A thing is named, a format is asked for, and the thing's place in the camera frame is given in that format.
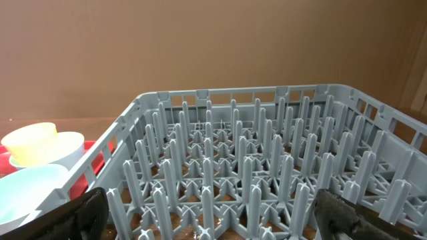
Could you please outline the light green bowl under cup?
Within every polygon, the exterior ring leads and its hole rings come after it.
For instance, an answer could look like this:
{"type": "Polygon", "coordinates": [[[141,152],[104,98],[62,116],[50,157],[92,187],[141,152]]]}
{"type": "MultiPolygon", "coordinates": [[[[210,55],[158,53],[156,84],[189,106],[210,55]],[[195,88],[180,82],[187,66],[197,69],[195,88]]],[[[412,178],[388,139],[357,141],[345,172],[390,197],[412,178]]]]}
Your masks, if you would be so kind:
{"type": "Polygon", "coordinates": [[[31,164],[20,164],[13,156],[9,157],[9,163],[17,170],[38,165],[57,164],[71,170],[84,155],[84,136],[74,131],[58,133],[58,140],[48,149],[47,156],[40,161],[31,164]]]}

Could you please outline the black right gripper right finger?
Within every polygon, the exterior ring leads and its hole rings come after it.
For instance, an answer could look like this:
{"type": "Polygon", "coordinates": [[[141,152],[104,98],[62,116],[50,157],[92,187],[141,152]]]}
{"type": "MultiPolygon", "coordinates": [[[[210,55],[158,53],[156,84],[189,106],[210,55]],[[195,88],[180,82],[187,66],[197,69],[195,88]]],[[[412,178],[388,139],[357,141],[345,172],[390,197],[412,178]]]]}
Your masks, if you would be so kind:
{"type": "Polygon", "coordinates": [[[353,240],[411,240],[409,234],[371,214],[361,205],[320,189],[312,202],[312,211],[323,240],[339,239],[345,234],[353,240]]]}

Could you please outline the yellow plastic cup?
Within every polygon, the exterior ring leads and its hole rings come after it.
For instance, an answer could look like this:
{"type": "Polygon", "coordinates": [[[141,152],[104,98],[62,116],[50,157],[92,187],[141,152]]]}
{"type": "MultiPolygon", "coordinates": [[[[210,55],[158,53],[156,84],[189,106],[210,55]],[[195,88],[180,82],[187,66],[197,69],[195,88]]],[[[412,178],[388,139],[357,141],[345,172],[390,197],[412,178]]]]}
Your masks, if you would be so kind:
{"type": "Polygon", "coordinates": [[[57,142],[56,124],[34,123],[8,133],[1,140],[17,164],[31,166],[46,163],[50,150],[57,142]]]}

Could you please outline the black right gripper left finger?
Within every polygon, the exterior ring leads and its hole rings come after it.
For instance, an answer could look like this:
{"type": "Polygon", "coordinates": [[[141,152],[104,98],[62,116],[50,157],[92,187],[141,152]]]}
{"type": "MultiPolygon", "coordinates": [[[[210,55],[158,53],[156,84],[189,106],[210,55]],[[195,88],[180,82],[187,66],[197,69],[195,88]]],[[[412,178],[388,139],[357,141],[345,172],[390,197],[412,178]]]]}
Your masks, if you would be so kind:
{"type": "Polygon", "coordinates": [[[1,236],[3,240],[98,240],[109,218],[105,189],[96,187],[78,198],[1,236]]]}

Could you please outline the grey dishwasher rack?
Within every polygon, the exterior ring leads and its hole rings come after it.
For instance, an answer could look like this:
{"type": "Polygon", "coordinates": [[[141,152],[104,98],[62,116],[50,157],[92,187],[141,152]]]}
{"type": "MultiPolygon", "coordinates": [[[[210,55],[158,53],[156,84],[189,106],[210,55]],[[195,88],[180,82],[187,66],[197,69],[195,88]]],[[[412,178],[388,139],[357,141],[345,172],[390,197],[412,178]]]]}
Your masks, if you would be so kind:
{"type": "Polygon", "coordinates": [[[137,96],[23,222],[107,194],[118,239],[303,239],[320,189],[426,238],[426,126],[346,85],[137,96]]]}

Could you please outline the light green bowl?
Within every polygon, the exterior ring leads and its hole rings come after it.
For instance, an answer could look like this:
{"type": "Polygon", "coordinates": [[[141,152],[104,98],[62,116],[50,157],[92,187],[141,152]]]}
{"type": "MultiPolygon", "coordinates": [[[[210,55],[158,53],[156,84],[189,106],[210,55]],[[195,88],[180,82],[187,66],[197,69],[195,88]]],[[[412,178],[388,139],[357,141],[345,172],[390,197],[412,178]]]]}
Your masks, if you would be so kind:
{"type": "Polygon", "coordinates": [[[13,156],[9,157],[9,163],[17,170],[38,165],[57,164],[71,170],[84,155],[84,136],[74,131],[58,133],[58,140],[48,149],[47,156],[40,161],[31,164],[20,164],[13,156]]]}
{"type": "Polygon", "coordinates": [[[17,228],[68,174],[62,165],[47,164],[18,170],[1,178],[1,234],[17,228]]]}

